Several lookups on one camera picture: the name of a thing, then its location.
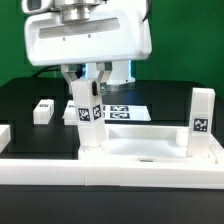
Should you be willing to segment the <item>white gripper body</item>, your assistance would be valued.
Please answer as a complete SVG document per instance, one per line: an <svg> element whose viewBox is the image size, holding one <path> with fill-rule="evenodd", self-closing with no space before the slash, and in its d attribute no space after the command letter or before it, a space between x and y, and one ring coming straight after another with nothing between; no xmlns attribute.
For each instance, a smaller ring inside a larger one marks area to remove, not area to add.
<svg viewBox="0 0 224 224"><path fill-rule="evenodd" d="M144 60L150 0L21 0L34 66Z"/></svg>

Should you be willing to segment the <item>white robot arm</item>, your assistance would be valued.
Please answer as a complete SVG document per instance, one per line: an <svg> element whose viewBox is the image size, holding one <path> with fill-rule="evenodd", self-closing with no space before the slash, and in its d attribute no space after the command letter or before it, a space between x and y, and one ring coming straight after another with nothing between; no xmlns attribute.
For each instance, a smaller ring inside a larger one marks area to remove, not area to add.
<svg viewBox="0 0 224 224"><path fill-rule="evenodd" d="M152 51L151 0L21 0L28 60L59 65L67 82L75 64L96 65L93 93L106 92L113 63L144 60Z"/></svg>

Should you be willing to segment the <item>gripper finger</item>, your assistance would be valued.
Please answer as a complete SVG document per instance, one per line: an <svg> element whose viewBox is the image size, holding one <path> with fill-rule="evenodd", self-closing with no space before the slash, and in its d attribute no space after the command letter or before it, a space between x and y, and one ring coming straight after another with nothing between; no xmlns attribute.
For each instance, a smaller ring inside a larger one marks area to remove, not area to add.
<svg viewBox="0 0 224 224"><path fill-rule="evenodd" d="M112 72L111 62L98 62L96 69L99 71L98 77L92 82L92 93L94 96L105 95L107 92L106 82Z"/></svg>
<svg viewBox="0 0 224 224"><path fill-rule="evenodd" d="M64 64L61 66L61 73L68 85L71 85L73 81L78 79L76 74L77 70L78 68L76 64Z"/></svg>

